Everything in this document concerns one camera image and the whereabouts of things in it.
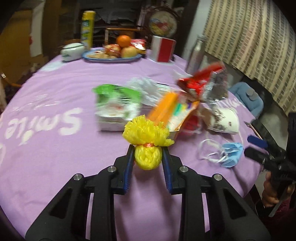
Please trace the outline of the person's right hand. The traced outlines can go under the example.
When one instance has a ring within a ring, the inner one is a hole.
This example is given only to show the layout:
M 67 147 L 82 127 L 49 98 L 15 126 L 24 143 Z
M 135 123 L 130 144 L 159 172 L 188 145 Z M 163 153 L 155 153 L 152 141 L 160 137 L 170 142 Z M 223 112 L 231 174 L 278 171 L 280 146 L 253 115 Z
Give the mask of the person's right hand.
M 276 190 L 271 185 L 271 173 L 267 172 L 265 175 L 265 182 L 263 184 L 264 190 L 262 192 L 262 203 L 265 208 L 273 207 L 274 205 L 278 204 L 280 200 L 278 199 L 278 194 Z M 291 198 L 293 192 L 295 190 L 295 185 L 292 184 L 288 186 L 286 189 L 286 195 L 283 198 L 284 201 Z

